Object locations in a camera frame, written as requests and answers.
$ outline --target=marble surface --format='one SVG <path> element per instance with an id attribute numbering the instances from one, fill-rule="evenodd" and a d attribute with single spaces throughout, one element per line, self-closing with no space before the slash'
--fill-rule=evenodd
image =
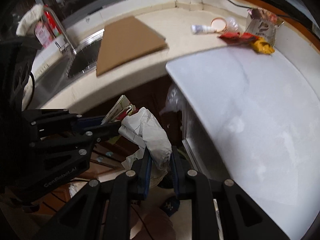
<path id="1" fill-rule="evenodd" d="M 213 12 L 181 8 L 137 16 L 166 38 L 168 49 L 123 64 L 99 77 L 95 71 L 88 73 L 58 93 L 43 108 L 68 108 L 71 112 L 83 113 L 126 90 L 166 75 L 165 64 L 169 60 L 226 46 L 218 34 L 191 33 L 192 24 L 210 25 L 213 18 L 220 16 Z"/>
<path id="2" fill-rule="evenodd" d="M 320 210 L 320 102 L 279 51 L 227 47 L 166 66 L 231 177 L 292 240 Z"/>

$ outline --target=faucet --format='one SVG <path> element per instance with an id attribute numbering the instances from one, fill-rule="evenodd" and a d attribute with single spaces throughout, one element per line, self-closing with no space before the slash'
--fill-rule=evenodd
<path id="1" fill-rule="evenodd" d="M 57 15 L 54 13 L 54 11 L 53 11 L 51 8 L 49 8 L 49 7 L 47 7 L 47 6 L 44 6 L 44 7 L 43 7 L 43 10 L 49 12 L 49 13 L 52 15 L 52 17 L 53 17 L 53 19 L 55 20 L 57 26 L 58 26 L 59 29 L 61 30 L 62 35 L 63 35 L 63 37 L 65 38 L 65 41 L 66 41 L 67 43 L 69 43 L 69 45 L 70 45 L 70 47 L 71 47 L 71 50 L 72 50 L 72 53 L 73 53 L 73 54 L 76 54 L 76 46 L 75 46 L 75 44 L 71 41 L 69 35 L 67 34 L 67 31 L 65 30 L 65 28 L 63 27 L 63 25 L 62 25 L 61 22 L 59 21 Z"/>

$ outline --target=beige countertop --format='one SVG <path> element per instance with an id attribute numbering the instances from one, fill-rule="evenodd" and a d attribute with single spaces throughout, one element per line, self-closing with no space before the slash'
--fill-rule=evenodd
<path id="1" fill-rule="evenodd" d="M 165 64 L 183 55 L 223 47 L 218 34 L 193 35 L 191 25 L 210 25 L 223 15 L 172 8 L 136 16 L 166 38 L 168 49 L 123 64 L 99 77 L 92 71 L 66 87 L 43 108 L 67 108 L 83 113 L 129 89 L 167 74 Z M 243 19 L 239 19 L 242 28 Z"/>

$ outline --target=brown cardboard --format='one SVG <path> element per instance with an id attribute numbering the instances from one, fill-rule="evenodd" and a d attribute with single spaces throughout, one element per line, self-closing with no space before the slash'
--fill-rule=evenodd
<path id="1" fill-rule="evenodd" d="M 164 38 L 133 16 L 104 27 L 97 76 L 123 63 L 167 48 Z"/>

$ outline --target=person's leg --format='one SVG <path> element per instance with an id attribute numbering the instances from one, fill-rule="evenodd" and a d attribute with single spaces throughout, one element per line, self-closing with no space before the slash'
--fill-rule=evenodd
<path id="1" fill-rule="evenodd" d="M 168 215 L 160 208 L 152 210 L 143 220 L 154 240 L 176 240 L 176 232 Z M 145 227 L 132 240 L 151 240 Z"/>

